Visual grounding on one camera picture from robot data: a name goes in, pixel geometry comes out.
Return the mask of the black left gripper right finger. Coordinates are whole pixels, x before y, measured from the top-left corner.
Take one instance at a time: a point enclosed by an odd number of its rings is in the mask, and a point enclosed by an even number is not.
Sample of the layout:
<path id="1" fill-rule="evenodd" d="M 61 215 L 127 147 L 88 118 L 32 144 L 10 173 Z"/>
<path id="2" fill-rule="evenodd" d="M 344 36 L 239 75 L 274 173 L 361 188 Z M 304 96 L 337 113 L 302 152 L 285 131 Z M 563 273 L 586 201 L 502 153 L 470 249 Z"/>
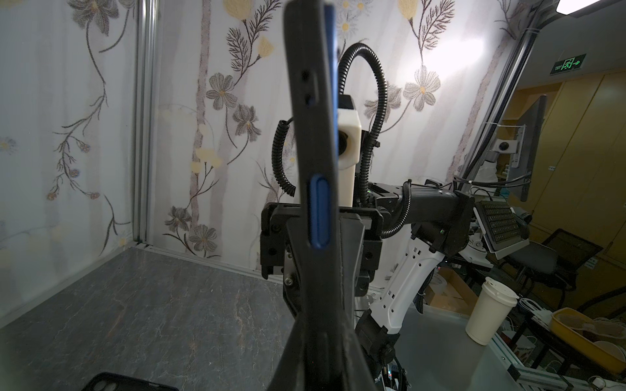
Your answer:
<path id="1" fill-rule="evenodd" d="M 342 325 L 342 385 L 341 390 L 376 390 L 373 377 L 365 361 L 363 350 L 352 327 L 352 321 L 344 317 Z"/>

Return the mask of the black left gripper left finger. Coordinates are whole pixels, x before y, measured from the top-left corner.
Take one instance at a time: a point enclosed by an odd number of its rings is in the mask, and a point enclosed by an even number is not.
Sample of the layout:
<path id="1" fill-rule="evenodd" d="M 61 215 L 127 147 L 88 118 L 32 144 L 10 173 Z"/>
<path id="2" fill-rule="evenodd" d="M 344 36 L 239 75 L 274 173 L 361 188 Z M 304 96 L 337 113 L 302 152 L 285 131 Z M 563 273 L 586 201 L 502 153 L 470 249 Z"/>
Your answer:
<path id="1" fill-rule="evenodd" d="M 280 358 L 268 391 L 299 391 L 305 389 L 304 320 L 297 317 Z"/>

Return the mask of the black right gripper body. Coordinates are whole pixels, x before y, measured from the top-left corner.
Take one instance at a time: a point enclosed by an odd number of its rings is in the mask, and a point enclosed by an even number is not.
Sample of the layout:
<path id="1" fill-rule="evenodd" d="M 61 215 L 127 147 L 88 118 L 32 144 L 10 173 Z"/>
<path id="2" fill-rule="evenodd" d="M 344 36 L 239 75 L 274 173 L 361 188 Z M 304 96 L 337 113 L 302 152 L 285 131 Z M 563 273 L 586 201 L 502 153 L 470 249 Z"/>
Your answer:
<path id="1" fill-rule="evenodd" d="M 293 316 L 302 311 L 302 295 L 298 255 L 292 244 L 294 235 L 289 225 L 300 215 L 299 205 L 268 203 L 262 212 L 260 234 L 262 277 L 268 279 L 270 275 L 282 275 L 283 298 Z M 342 207 L 340 218 L 341 255 L 347 260 L 342 279 L 347 285 L 345 304 L 348 306 L 356 297 L 367 294 L 378 269 L 383 217 L 375 209 Z"/>

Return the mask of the black phone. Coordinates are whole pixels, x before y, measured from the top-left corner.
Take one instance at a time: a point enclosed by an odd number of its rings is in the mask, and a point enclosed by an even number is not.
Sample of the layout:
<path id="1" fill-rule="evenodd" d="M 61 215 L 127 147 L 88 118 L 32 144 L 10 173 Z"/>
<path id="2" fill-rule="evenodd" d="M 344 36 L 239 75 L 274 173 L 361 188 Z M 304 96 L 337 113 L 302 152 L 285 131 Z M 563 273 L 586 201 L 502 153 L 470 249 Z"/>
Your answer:
<path id="1" fill-rule="evenodd" d="M 334 5 L 327 1 L 290 1 L 285 7 L 302 209 L 292 246 L 301 279 L 307 390 L 339 390 L 343 378 L 334 21 Z"/>

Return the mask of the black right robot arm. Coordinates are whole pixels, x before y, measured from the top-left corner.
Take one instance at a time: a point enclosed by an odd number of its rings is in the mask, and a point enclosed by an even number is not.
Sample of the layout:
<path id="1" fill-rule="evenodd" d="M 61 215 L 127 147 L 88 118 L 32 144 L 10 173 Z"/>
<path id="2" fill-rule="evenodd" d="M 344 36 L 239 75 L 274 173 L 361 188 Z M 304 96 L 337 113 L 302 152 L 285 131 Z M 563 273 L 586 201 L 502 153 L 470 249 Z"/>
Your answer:
<path id="1" fill-rule="evenodd" d="M 313 245 L 314 214 L 297 204 L 269 203 L 262 211 L 262 275 L 282 274 L 295 326 L 276 370 L 281 382 L 329 383 L 378 375 L 395 358 L 404 317 L 437 266 L 466 247 L 474 200 L 435 186 L 405 185 L 400 194 L 371 186 L 384 208 L 337 207 L 330 243 Z M 409 248 L 384 293 L 356 324 L 354 299 L 365 295 L 378 268 L 384 239 L 410 226 Z"/>

